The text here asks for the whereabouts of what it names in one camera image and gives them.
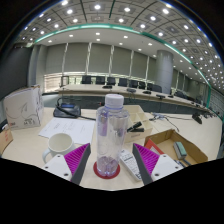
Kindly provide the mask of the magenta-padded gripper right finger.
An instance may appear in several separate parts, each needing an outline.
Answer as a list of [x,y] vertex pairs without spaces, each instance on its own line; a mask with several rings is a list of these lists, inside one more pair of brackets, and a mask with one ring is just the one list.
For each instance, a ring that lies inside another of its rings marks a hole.
[[176,163],[167,154],[158,155],[136,143],[133,144],[132,153],[137,161],[144,185],[150,184],[182,169],[182,166]]

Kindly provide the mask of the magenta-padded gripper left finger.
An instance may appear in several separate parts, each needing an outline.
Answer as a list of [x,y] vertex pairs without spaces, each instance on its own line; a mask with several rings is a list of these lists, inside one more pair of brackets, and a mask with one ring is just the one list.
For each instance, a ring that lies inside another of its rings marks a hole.
[[87,143],[66,155],[55,155],[42,169],[79,185],[90,153],[91,147]]

